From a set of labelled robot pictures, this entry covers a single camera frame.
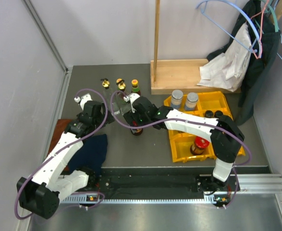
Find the clear bottle gold pourer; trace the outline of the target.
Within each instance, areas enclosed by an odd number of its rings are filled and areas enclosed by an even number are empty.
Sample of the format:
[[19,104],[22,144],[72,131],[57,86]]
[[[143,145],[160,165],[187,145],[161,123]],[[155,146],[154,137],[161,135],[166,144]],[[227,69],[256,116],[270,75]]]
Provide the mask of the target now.
[[101,81],[102,81],[101,84],[104,88],[103,95],[104,95],[104,98],[107,102],[108,108],[110,109],[110,99],[111,99],[111,95],[113,94],[114,91],[111,88],[110,82],[107,78],[102,78]]

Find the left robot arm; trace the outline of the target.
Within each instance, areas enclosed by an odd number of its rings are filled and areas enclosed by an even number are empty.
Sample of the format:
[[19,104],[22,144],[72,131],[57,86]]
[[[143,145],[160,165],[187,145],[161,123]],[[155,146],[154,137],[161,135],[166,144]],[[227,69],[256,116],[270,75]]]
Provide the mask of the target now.
[[85,167],[74,170],[67,177],[60,177],[72,157],[83,147],[84,140],[107,125],[111,115],[106,100],[94,101],[90,94],[76,96],[74,100],[82,111],[67,124],[43,163],[28,178],[21,177],[17,182],[14,214],[19,220],[23,219],[18,214],[19,207],[49,219],[65,198],[81,188],[90,191],[96,185],[96,179]]

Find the black cap spice jar back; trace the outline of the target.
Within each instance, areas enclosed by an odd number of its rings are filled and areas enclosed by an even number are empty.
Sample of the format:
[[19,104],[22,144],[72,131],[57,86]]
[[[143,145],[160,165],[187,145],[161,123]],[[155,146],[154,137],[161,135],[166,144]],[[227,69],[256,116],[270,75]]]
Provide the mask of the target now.
[[215,117],[215,118],[221,118],[223,115],[224,115],[223,112],[220,111],[220,110],[218,110],[218,111],[216,111],[216,112],[214,113],[214,117]]

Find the black cap spice jar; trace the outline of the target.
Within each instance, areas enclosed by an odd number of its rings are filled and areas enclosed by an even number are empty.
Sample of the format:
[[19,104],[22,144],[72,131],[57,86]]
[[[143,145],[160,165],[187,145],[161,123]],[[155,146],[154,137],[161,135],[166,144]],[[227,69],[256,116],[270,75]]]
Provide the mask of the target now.
[[213,118],[213,117],[214,117],[213,111],[207,110],[207,111],[204,113],[204,117],[205,117],[205,118]]
[[221,118],[223,115],[224,115],[223,112],[220,111],[220,110],[218,110],[218,111],[216,111],[216,112],[214,113],[214,117],[215,117],[215,118]]

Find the red lid jar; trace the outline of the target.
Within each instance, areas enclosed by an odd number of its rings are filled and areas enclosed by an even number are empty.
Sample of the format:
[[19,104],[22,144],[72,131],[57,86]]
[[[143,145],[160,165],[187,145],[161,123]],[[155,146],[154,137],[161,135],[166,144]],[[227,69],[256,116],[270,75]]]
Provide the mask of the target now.
[[138,129],[130,129],[131,133],[135,136],[139,136],[143,133],[143,129],[142,128],[138,128]]
[[210,142],[202,137],[196,136],[193,144],[190,147],[190,152],[193,155],[201,155],[209,146]]

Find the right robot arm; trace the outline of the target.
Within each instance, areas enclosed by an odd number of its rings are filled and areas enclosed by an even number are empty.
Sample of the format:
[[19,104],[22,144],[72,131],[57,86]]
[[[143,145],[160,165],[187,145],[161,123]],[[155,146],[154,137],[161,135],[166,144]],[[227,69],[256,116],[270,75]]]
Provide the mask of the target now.
[[228,186],[228,178],[245,138],[229,116],[206,118],[187,114],[165,105],[157,107],[146,97],[136,93],[124,96],[123,100],[130,106],[129,111],[123,116],[131,129],[154,127],[176,130],[195,135],[211,143],[216,161],[210,183],[218,191]]

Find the silver lid spice jar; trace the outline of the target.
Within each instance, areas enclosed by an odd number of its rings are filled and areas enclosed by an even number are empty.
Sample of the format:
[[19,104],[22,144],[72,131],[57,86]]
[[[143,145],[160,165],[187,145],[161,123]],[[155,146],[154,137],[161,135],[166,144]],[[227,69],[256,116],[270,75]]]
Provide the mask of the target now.
[[185,111],[193,111],[197,105],[197,102],[198,102],[198,94],[197,93],[194,93],[194,92],[191,92],[189,94],[187,94],[186,96],[186,101],[185,101],[185,104],[184,104],[184,110]]
[[171,107],[180,109],[183,99],[183,92],[181,90],[174,90],[171,94]]

